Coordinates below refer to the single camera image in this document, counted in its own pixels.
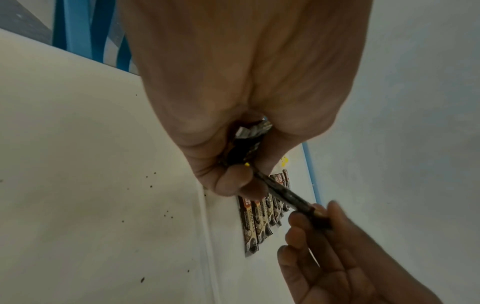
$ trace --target blue chair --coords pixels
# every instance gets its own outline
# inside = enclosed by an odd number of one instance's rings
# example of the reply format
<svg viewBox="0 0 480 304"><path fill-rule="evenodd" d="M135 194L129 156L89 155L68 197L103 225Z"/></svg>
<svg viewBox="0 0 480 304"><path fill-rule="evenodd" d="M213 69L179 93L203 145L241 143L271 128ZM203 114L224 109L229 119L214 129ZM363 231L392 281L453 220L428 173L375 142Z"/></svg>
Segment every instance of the blue chair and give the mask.
<svg viewBox="0 0 480 304"><path fill-rule="evenodd" d="M90 0L56 0L52 45L103 63L114 11L115 0L96 0L92 16ZM116 67L128 72L131 59L129 44L124 36Z"/></svg>

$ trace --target white table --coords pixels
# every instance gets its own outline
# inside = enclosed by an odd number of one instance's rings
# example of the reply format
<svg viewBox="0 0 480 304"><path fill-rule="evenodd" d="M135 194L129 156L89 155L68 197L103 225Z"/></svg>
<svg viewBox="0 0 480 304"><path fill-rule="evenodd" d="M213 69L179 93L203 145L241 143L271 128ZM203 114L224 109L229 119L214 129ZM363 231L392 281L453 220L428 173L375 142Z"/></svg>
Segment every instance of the white table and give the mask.
<svg viewBox="0 0 480 304"><path fill-rule="evenodd" d="M287 219L245 258L236 199L204 197L138 76L1 30L0 45L1 302L292 302ZM302 148L288 156L313 201Z"/></svg>

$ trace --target human hand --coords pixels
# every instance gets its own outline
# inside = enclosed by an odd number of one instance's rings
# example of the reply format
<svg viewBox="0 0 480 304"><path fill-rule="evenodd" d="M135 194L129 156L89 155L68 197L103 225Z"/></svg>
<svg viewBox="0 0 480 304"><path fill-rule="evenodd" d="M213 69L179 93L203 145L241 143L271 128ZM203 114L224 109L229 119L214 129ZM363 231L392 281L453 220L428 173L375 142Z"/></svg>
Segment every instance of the human hand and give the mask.
<svg viewBox="0 0 480 304"><path fill-rule="evenodd" d="M254 165L325 132L347 98L372 0L119 0L122 25L150 103L207 188L264 197L266 186L218 156L238 123L273 129Z"/></svg>
<svg viewBox="0 0 480 304"><path fill-rule="evenodd" d="M313 230L303 214L294 212L288 218L288 245L278 250L280 269L296 304L442 304L336 202L330 202L328 210L316 207L328 215L333 231Z"/></svg>

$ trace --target table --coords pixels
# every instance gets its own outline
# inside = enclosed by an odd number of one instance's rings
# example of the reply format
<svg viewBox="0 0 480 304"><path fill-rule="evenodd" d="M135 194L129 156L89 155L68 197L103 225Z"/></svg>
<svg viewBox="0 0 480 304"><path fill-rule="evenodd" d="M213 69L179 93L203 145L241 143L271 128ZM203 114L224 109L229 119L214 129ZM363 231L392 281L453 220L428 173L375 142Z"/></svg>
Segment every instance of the table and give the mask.
<svg viewBox="0 0 480 304"><path fill-rule="evenodd" d="M292 303L245 258L235 198L205 192L138 76L0 30L0 294L7 303ZM292 188L314 201L302 147Z"/></svg>

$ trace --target blue plastic slat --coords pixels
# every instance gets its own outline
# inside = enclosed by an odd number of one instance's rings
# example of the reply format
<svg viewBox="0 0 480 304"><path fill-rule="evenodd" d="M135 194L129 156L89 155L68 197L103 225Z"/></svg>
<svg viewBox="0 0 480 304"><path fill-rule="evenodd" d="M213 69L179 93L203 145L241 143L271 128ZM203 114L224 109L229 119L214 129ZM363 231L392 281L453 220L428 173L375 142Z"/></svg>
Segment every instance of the blue plastic slat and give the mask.
<svg viewBox="0 0 480 304"><path fill-rule="evenodd" d="M317 184L317 178L315 177L314 166L312 164L312 156L310 155L309 145L304 142L301 144L303 147L303 153L305 154L306 166L308 168L308 174L310 175L311 187L313 188L313 195L317 204L322 205L322 200L320 199L319 187Z"/></svg>
<svg viewBox="0 0 480 304"><path fill-rule="evenodd" d="M67 50L66 38L64 0L57 0L55 4L51 45L62 50Z"/></svg>
<svg viewBox="0 0 480 304"><path fill-rule="evenodd" d="M115 10L115 0L96 0L91 21L92 58L103 63L105 43L110 31L110 24Z"/></svg>
<svg viewBox="0 0 480 304"><path fill-rule="evenodd" d="M120 70L128 72L130 68L130 59L132 59L132 54L130 53L130 47L127 38L124 36L116 57L116 67Z"/></svg>
<svg viewBox="0 0 480 304"><path fill-rule="evenodd" d="M90 1L63 0L66 50L92 59Z"/></svg>

